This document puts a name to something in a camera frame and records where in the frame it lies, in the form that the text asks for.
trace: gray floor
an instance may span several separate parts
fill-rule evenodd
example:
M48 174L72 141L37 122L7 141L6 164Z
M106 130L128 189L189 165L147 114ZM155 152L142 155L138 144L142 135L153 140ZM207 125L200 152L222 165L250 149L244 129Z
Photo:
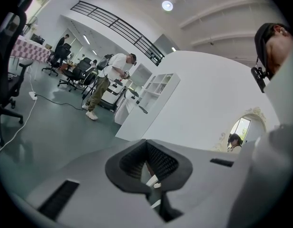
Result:
M40 71L45 66L33 65L33 77L38 69L36 81L32 79L34 91L54 102L67 102L80 108L81 91L68 92L65 85L57 88L59 79L65 77L48 76L48 71ZM10 65L10 72L19 74L20 70L18 67L15 71L15 66ZM29 74L26 73L20 95L14 98L14 111L24 115L24 122L34 103L29 91ZM0 153L0 176L6 187L25 198L34 187L71 160L126 142L115 137L120 125L114 123L110 111L97 107L95 113L99 117L96 122L87 118L85 111L39 97L24 129ZM21 125L17 118L9 116L2 116L2 122L7 142Z

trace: man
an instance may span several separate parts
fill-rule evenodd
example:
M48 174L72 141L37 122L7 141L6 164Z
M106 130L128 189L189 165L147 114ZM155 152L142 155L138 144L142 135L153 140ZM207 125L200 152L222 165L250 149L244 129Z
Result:
M64 37L62 37L59 42L57 43L57 46L56 46L56 49L55 49L55 52L57 50L58 47L62 46L64 44L64 41L69 38L69 34L66 34Z
M128 75L123 71L123 67L126 63L135 64L136 55L129 54L124 55L122 53L114 55L108 62L108 66L105 67L98 74L98 81L96 90L93 95L86 101L86 103L82 106L84 110L87 110L86 116L88 116L91 120L97 120L98 117L93 113L96 105L99 104L102 95L107 90L110 85L110 81L114 81L115 79L127 79Z
M265 23L257 31L254 42L258 58L271 79L293 49L290 29L278 23Z

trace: white sneakers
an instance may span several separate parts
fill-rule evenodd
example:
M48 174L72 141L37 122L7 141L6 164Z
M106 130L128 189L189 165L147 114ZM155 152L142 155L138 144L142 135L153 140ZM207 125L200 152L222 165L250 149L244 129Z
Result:
M85 115L88 116L93 121L98 119L98 117L94 114L93 111L91 111L91 112L88 111L88 112L85 113Z
M88 105L87 104L82 105L82 109L87 111L88 110Z

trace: woman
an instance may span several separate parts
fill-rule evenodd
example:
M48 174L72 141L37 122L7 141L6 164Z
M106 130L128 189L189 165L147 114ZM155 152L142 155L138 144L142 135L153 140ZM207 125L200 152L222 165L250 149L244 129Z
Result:
M228 147L227 151L232 153L239 153L242 148L242 139L236 133L230 135L228 143L231 146Z

